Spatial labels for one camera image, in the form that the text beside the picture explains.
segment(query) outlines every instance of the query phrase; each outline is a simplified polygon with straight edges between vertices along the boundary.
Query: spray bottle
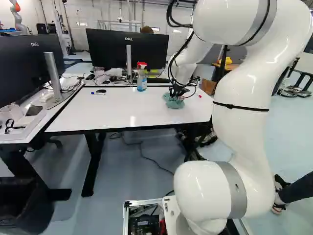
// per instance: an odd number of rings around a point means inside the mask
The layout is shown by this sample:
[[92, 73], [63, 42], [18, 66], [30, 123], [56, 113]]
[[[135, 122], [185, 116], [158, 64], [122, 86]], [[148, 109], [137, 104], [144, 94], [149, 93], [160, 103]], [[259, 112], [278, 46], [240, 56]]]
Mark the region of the spray bottle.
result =
[[139, 78], [137, 79], [137, 90], [143, 92], [147, 89], [147, 76], [144, 73], [147, 63], [137, 62], [137, 70]]

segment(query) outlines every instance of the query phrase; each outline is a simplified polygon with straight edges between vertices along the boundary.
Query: person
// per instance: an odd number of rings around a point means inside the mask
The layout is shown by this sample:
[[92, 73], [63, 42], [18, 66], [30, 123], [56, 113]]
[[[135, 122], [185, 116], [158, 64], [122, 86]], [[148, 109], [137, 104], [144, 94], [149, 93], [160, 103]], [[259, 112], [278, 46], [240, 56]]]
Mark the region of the person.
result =
[[143, 26], [140, 29], [140, 33], [154, 33], [153, 29], [151, 29], [149, 26]]
[[294, 183], [285, 182], [279, 175], [275, 175], [275, 200], [272, 207], [274, 214], [286, 210], [286, 206], [305, 198], [313, 197], [313, 171], [298, 179]]

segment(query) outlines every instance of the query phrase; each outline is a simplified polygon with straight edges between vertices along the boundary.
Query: teal sponge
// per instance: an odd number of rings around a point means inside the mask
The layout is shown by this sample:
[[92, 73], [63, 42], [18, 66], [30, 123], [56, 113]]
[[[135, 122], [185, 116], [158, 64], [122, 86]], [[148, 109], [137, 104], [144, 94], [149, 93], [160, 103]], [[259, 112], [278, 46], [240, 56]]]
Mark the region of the teal sponge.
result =
[[166, 105], [170, 109], [182, 109], [185, 106], [183, 100], [177, 99], [177, 97], [171, 97], [169, 92], [163, 95], [163, 99], [166, 101]]

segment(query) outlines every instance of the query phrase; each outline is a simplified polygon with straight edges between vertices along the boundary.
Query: red object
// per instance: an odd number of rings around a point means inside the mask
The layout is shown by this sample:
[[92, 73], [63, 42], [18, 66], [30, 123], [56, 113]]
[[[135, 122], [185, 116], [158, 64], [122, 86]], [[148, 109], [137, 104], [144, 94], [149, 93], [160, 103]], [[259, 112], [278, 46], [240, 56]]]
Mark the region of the red object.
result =
[[146, 62], [137, 62], [137, 69], [140, 69], [141, 65], [145, 65], [147, 67], [147, 63]]
[[167, 235], [165, 219], [160, 221], [161, 235]]
[[20, 11], [21, 10], [20, 5], [18, 3], [15, 4], [15, 10], [16, 11]]

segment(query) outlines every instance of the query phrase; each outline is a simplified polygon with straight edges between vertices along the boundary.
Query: dell monitor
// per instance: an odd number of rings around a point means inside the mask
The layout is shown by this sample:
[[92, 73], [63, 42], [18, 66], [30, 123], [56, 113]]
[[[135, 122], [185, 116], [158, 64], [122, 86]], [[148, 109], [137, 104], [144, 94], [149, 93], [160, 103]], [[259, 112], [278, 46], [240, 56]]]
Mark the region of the dell monitor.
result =
[[65, 66], [56, 34], [0, 37], [0, 108], [18, 103], [50, 81], [46, 51], [53, 52], [61, 76]]
[[132, 67], [146, 62], [148, 69], [165, 67], [169, 35], [86, 29], [92, 65], [126, 68], [126, 45], [131, 45]]

